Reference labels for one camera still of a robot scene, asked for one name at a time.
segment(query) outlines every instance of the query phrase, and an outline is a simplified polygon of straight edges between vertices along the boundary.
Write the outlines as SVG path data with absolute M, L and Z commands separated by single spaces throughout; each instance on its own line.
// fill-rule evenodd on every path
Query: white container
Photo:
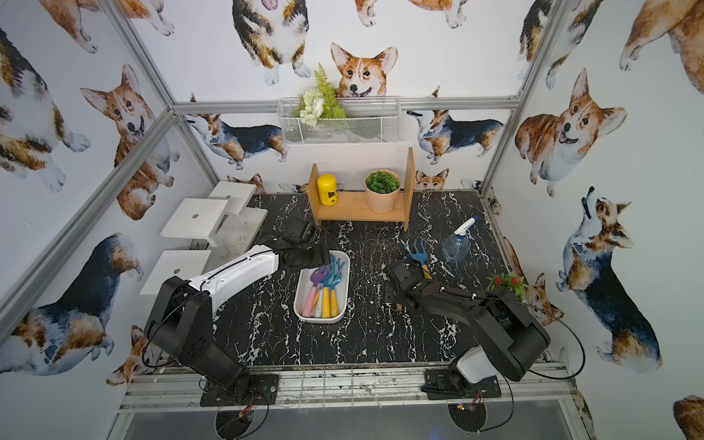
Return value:
M 313 324 L 333 324 L 340 321 L 347 310 L 347 292 L 350 284 L 350 258 L 343 251 L 330 251 L 330 255 L 334 256 L 336 260 L 344 262 L 342 281 L 335 287 L 335 298 L 337 299 L 337 310 L 339 314 L 335 318 L 306 318 L 303 316 L 303 309 L 306 307 L 308 295 L 313 288 L 310 274 L 315 272 L 317 268 L 303 269 L 298 276 L 298 288 L 296 289 L 296 299 L 294 299 L 294 312 L 296 312 L 296 316 L 298 316 L 301 321 L 311 322 Z

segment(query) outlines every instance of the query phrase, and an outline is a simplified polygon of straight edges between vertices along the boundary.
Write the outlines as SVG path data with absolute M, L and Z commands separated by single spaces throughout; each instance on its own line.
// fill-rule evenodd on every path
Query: wire basket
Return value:
M 315 127 L 294 118 L 300 98 L 279 100 L 276 112 L 288 145 L 393 144 L 398 142 L 401 101 L 397 96 L 340 98 L 345 119 L 318 119 Z

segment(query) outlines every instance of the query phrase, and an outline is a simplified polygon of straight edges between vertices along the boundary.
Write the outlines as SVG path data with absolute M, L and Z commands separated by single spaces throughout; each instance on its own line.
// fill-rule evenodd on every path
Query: corgi illustration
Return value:
M 279 188 L 286 194 L 305 194 L 308 190 L 308 184 L 296 185 L 292 183 L 279 183 Z M 345 185 L 337 182 L 337 191 L 344 191 Z
M 191 95 L 191 102 L 196 102 Z M 220 120 L 220 115 L 188 115 L 189 123 L 201 135 L 206 145 L 218 156 L 243 168 L 242 161 L 272 149 L 281 155 L 279 162 L 286 161 L 286 144 L 281 128 L 275 125 L 257 127 L 230 127 Z
M 335 90 L 338 98 L 386 96 L 386 76 L 396 64 L 398 49 L 388 47 L 374 58 L 360 58 L 332 43 L 330 52 L 342 74 Z
M 528 73 L 528 68 L 533 61 L 536 49 L 538 49 L 538 43 L 543 35 L 543 28 L 548 21 L 552 7 L 553 0 L 535 0 L 523 20 L 523 31 L 521 31 L 520 39 L 521 50 L 518 60 L 526 60 L 527 64 L 518 74 L 519 80 L 522 80 Z
M 536 184 L 538 176 L 547 180 L 548 194 L 554 197 L 555 183 L 579 164 L 597 137 L 616 130 L 626 116 L 622 107 L 601 108 L 594 102 L 589 95 L 586 69 L 582 69 L 574 83 L 570 106 L 562 115 L 532 116 L 516 132 L 518 152 L 533 164 L 531 183 Z
M 503 243 L 506 245 L 508 257 L 509 259 L 511 259 L 513 270 L 516 272 L 516 275 L 518 277 L 525 277 L 523 269 L 521 268 L 521 263 L 518 261 L 516 251 L 513 250 L 513 245 L 510 241 L 508 241 L 506 237 L 503 238 Z M 533 284 L 533 287 L 529 287 L 526 290 L 526 302 L 531 306 L 538 307 L 544 312 L 556 316 L 559 319 L 563 319 L 565 316 L 565 312 L 553 306 L 553 304 L 548 300 L 548 294 L 545 292 L 544 273 L 538 275 L 538 279 L 535 280 L 535 284 Z M 543 327 L 547 327 L 556 321 L 555 318 L 548 315 L 547 313 L 535 310 L 534 308 L 528 308 L 528 311 L 535 317 L 538 322 L 540 322 Z
M 435 176 L 429 176 L 423 171 L 415 172 L 415 191 L 441 191 L 445 187 L 445 179 L 450 174 L 450 168 L 442 170 Z
M 162 35 L 174 33 L 174 25 L 166 21 L 161 13 L 164 0 L 118 0 L 129 18 L 144 18 Z M 96 0 L 39 0 L 46 12 L 57 25 L 61 26 L 83 49 L 91 54 L 98 46 L 91 43 L 91 37 L 83 29 L 81 8 L 91 12 L 100 11 Z
M 0 29 L 0 168 L 18 179 L 34 171 L 49 191 L 59 192 L 66 176 L 51 159 L 55 145 L 71 151 L 90 147 L 73 133 L 51 98 L 49 87 Z
M 704 440 L 704 398 L 678 400 L 672 405 L 672 413 L 686 440 Z
M 692 85 L 704 94 L 704 1 L 647 0 L 633 22 L 621 54 L 621 70 L 631 69 L 643 46 L 664 34 L 680 55 Z
M 279 65 L 291 63 L 299 77 L 310 77 L 303 64 L 308 36 L 306 0 L 234 0 L 234 28 L 256 65 L 265 68 L 268 85 L 279 82 Z
M 144 360 L 146 360 L 146 363 L 156 365 L 156 361 L 161 355 L 161 350 L 154 344 L 147 346 L 148 342 L 149 340 L 144 336 L 144 331 L 138 326 L 133 325 L 132 351 L 130 352 L 130 356 L 125 363 L 120 365 L 117 370 L 113 371 L 113 374 L 105 379 L 105 383 L 112 386 L 129 384 L 132 380 L 132 376 L 153 372 L 153 368 L 147 367 L 142 362 L 142 352 L 146 349 L 146 352 L 144 352 Z
M 432 93 L 438 97 L 440 87 Z M 503 124 L 497 120 L 454 120 L 449 110 L 419 110 L 406 112 L 418 121 L 418 144 L 430 153 L 430 164 L 438 163 L 440 156 L 452 153 L 466 146 L 479 145 L 484 156 L 501 138 Z
M 462 8 L 467 0 L 408 0 L 416 6 L 428 11 L 443 11 L 447 25 L 452 27 L 461 26 L 467 20 Z M 374 11 L 374 4 L 377 0 L 355 0 L 357 3 L 357 14 L 362 24 L 366 27 L 373 26 L 377 15 Z
M 266 194 L 266 191 L 264 191 L 264 182 L 262 182 L 262 177 L 259 175 L 259 173 L 256 173 L 250 180 L 240 180 L 240 179 L 235 179 L 233 176 L 227 176 L 227 181 L 228 182 L 236 182 L 236 183 L 249 183 L 250 185 L 256 185 L 257 189 L 254 190 L 254 194 Z
M 583 218 L 572 234 L 562 260 L 557 286 L 572 290 L 611 332 L 610 353 L 596 350 L 603 360 L 635 372 L 653 372 L 662 366 L 660 346 L 650 323 L 628 297 L 611 268 L 616 246 L 629 249 L 633 242 L 618 222 L 619 214 L 631 203 L 612 203 L 599 197 L 594 187 L 582 198 Z
M 74 368 L 90 353 L 110 355 L 115 344 L 106 333 L 120 275 L 144 272 L 134 244 L 117 233 L 93 249 L 81 272 L 57 302 L 33 308 L 0 347 L 0 373 L 57 375 Z
M 545 79 L 548 89 L 555 88 L 555 75 L 560 66 L 567 60 L 570 53 L 582 42 L 584 34 L 591 26 L 596 11 L 603 0 L 572 0 L 573 8 L 567 16 L 569 25 L 562 31 L 557 44 L 553 48 L 548 65 L 550 70 Z
M 115 154 L 115 166 L 125 158 L 144 132 L 154 120 L 151 109 L 139 94 L 137 75 L 129 64 L 122 67 L 122 82 L 109 92 L 81 89 L 85 99 L 97 111 L 115 121 L 120 133 L 120 143 Z M 159 184 L 171 187 L 173 176 L 167 175 L 171 161 L 178 161 L 177 151 L 173 153 L 166 141 L 160 142 L 139 170 L 134 174 L 127 186 L 118 195 L 118 203 L 122 211 L 133 220 L 144 217 L 156 201 L 156 191 Z

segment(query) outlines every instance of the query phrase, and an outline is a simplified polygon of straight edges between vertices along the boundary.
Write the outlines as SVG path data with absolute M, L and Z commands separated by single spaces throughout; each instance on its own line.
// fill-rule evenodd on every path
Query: artificial plant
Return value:
M 501 275 L 494 275 L 487 279 L 491 281 L 489 291 L 494 290 L 497 286 L 502 286 L 516 294 L 518 299 L 522 300 L 525 298 L 528 284 L 524 283 L 525 277 L 518 277 L 516 272 L 509 272 L 508 274 L 502 273 Z

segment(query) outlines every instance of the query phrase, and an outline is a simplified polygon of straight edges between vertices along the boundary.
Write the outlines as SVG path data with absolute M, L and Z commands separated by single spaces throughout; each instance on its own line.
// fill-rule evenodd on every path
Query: black marble surface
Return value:
M 351 260 L 347 311 L 331 325 L 302 322 L 294 312 L 298 271 L 280 270 L 233 296 L 216 314 L 215 342 L 246 365 L 359 364 L 449 361 L 476 346 L 467 325 L 420 310 L 398 312 L 384 304 L 382 263 L 402 253 L 410 239 L 425 240 L 435 279 L 469 290 L 505 271 L 498 244 L 473 191 L 417 192 L 410 230 L 403 223 L 322 223 L 319 240 Z M 313 220 L 304 194 L 255 196 L 255 208 L 269 210 L 260 234 L 281 232 L 287 219 Z M 441 242 L 473 215 L 470 254 L 463 264 L 439 260 Z

